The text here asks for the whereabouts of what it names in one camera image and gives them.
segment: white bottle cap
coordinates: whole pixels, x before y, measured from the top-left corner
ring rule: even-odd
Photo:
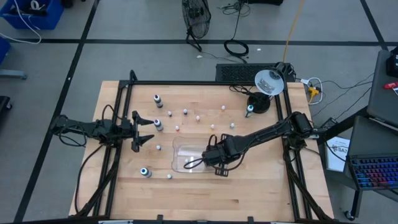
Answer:
[[[141,174],[142,174],[142,175],[147,175],[147,174],[148,174],[148,169],[146,169],[146,168],[141,168]]]

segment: small bottle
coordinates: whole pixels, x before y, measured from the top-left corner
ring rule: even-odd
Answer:
[[[141,174],[146,177],[149,178],[152,175],[152,172],[149,169],[146,168],[141,168]]]
[[[155,95],[154,100],[155,100],[156,106],[158,108],[163,107],[163,102],[162,102],[162,99],[160,99],[159,95]]]
[[[162,125],[162,122],[160,122],[160,120],[156,119],[154,121],[154,125],[156,127],[156,130],[163,131],[163,125]]]
[[[244,112],[244,117],[245,117],[245,118],[250,117],[251,114],[253,113],[253,109],[254,109],[253,105],[249,105],[249,106],[246,108],[246,112]]]

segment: wooden tabletop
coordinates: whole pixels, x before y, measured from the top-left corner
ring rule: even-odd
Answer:
[[[293,111],[305,113],[310,119],[303,85],[288,83],[288,86]],[[102,83],[94,119],[100,119],[105,105],[114,105],[117,89],[118,82]],[[160,95],[163,108],[156,107],[154,95]],[[129,139],[124,141],[111,218],[154,220],[161,214],[165,220],[245,221],[248,216],[253,216],[255,221],[292,222],[280,138],[251,148],[241,166],[231,171],[227,178],[214,173],[182,173],[172,169],[173,140],[178,136],[209,138],[215,134],[220,139],[222,133],[246,135],[277,122],[274,100],[266,113],[244,118],[247,98],[230,91],[228,86],[134,85],[128,115],[137,110],[144,119],[159,119],[164,130],[158,132],[154,125],[140,126],[140,135],[155,134],[155,137],[138,153],[131,150]],[[223,105],[226,107],[224,111],[221,110]],[[184,108],[188,110],[187,115],[183,115]],[[171,118],[167,115],[169,110],[173,113]],[[105,115],[110,119],[111,110]],[[234,129],[229,128],[230,123],[235,124]],[[211,124],[215,125],[214,130],[210,128]],[[175,130],[176,125],[180,126],[179,132]],[[316,141],[306,142],[309,149],[318,151]],[[158,151],[156,145],[161,145],[162,150]],[[97,147],[98,142],[90,139],[84,158]],[[104,149],[87,162],[82,172],[78,197],[80,209],[98,186],[103,156]],[[308,191],[325,213],[333,217],[319,155],[302,150],[301,156]],[[151,178],[140,174],[142,167],[152,171]],[[167,174],[172,174],[173,178],[168,179]],[[301,193],[296,191],[300,215],[305,217]],[[107,195],[105,190],[100,214],[104,213]]]

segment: blue bin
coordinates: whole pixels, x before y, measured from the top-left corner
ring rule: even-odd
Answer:
[[[22,18],[33,29],[36,29],[35,26],[39,29],[55,29],[63,12],[63,6],[61,5],[60,0],[36,1],[40,6],[43,4],[47,6],[47,16],[31,16],[29,19],[29,16],[22,15]],[[23,10],[26,6],[30,6],[30,0],[17,0],[17,3],[20,10]],[[29,29],[18,14],[12,15],[9,13],[13,5],[15,5],[14,0],[7,0],[0,10],[0,16],[5,18],[5,20],[7,20],[15,29]]]
[[[6,54],[9,49],[10,49],[10,43],[0,37],[0,64],[6,57]]]

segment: concrete floor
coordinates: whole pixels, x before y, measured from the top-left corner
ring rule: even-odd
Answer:
[[[386,42],[396,42],[398,29],[395,0],[366,0]],[[0,223],[12,222],[21,202],[45,133],[60,96],[62,86],[76,54],[94,0],[75,1],[66,9],[55,30],[40,34],[47,44],[12,43],[0,68],[23,70],[27,80],[0,79],[0,95],[12,98],[14,108],[0,129]],[[218,6],[234,0],[209,0],[212,20],[208,40],[230,39],[236,17],[221,13]],[[285,0],[281,6],[251,5],[251,14],[239,21],[236,39],[286,40],[299,6],[298,0]],[[0,32],[16,38],[35,38],[28,30],[14,30],[0,19]],[[140,80],[214,80],[217,63],[187,44],[180,0],[101,0],[95,12],[80,59],[73,74],[62,113],[89,121],[103,80],[127,79],[133,69]],[[124,44],[95,44],[95,39],[128,40]],[[179,40],[179,44],[140,44],[140,40]],[[316,41],[291,45],[287,62],[300,78],[318,77],[351,86],[374,71],[381,49],[360,0],[305,0],[292,40]],[[354,46],[367,42],[368,46]],[[203,50],[227,57],[222,44],[203,44]],[[249,63],[278,62],[284,46],[249,45]],[[336,117],[369,87],[351,90],[313,118],[320,125]],[[335,99],[343,90],[325,84],[323,103],[311,106],[312,114]],[[360,100],[339,121],[367,104]],[[57,138],[50,143],[43,168],[27,207],[24,221],[63,218],[68,215],[83,149],[64,146]],[[327,179],[335,217],[347,221],[342,211],[349,210],[353,190]],[[374,192],[363,194],[359,223],[398,223],[396,203]]]

